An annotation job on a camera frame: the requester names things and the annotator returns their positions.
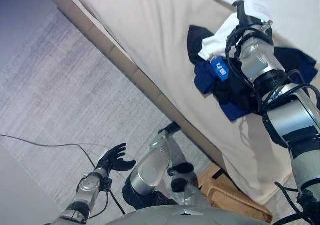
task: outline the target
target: silver cylinder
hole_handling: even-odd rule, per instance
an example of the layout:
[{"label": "silver cylinder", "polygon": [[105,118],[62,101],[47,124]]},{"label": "silver cylinder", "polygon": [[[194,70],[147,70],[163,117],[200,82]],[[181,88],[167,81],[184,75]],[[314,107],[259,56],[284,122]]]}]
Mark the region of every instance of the silver cylinder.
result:
[{"label": "silver cylinder", "polygon": [[171,152],[165,133],[158,136],[150,152],[138,163],[131,174],[132,188],[142,196],[148,196],[155,191],[169,167]]}]

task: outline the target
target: blue tag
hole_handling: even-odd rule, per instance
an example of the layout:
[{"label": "blue tag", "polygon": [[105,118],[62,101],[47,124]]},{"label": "blue tag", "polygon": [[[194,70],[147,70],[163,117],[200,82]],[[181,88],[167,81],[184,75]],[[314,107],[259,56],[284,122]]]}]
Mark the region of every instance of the blue tag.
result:
[{"label": "blue tag", "polygon": [[224,62],[223,58],[221,56],[218,56],[217,58],[213,59],[210,63],[211,67],[215,71],[215,73],[218,75],[218,77],[221,79],[221,81],[225,81],[229,77],[229,67]]}]

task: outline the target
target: white cloth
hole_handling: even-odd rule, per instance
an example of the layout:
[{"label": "white cloth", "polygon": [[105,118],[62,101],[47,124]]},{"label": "white cloth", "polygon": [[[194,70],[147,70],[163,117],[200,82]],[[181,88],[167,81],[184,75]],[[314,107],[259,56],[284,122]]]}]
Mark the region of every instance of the white cloth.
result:
[{"label": "white cloth", "polygon": [[206,61],[211,61],[213,57],[225,57],[227,38],[237,25],[239,25],[237,13],[233,13],[222,24],[214,36],[210,36],[202,40],[202,49],[198,53],[199,57]]},{"label": "white cloth", "polygon": [[288,151],[271,142],[260,116],[250,114],[231,123],[213,96],[203,97],[194,85],[195,67],[188,57],[189,26],[216,33],[231,10],[216,0],[79,1],[184,117],[221,150],[236,185],[254,201],[266,203],[277,191],[274,182],[283,183],[291,173]]},{"label": "white cloth", "polygon": [[[221,0],[232,5],[237,0]],[[272,30],[320,61],[320,0],[262,0],[270,7]]]}]

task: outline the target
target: white wall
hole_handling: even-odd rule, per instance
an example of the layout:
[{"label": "white wall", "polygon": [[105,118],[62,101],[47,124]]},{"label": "white wall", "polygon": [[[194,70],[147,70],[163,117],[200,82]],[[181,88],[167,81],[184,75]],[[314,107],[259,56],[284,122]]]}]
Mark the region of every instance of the white wall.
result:
[{"label": "white wall", "polygon": [[0,0],[0,72],[55,6],[51,0]]},{"label": "white wall", "polygon": [[0,145],[0,224],[44,225],[60,208]]},{"label": "white wall", "polygon": [[[0,0],[0,72],[54,7],[51,0]],[[54,221],[59,206],[2,144],[0,175],[1,225],[44,225]]]}]

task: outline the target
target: bed frame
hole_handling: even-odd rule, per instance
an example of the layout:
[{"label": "bed frame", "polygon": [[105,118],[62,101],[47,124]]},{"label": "bed frame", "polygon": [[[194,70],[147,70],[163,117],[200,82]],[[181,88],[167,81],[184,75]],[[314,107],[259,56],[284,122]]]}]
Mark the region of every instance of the bed frame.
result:
[{"label": "bed frame", "polygon": [[78,8],[72,0],[52,0],[58,9],[110,59],[114,65],[125,74],[162,112],[175,121],[183,132],[191,138],[199,148],[226,171],[221,151],[199,132],[178,109],[168,100],[159,88],[132,62],[121,50],[113,44]]}]

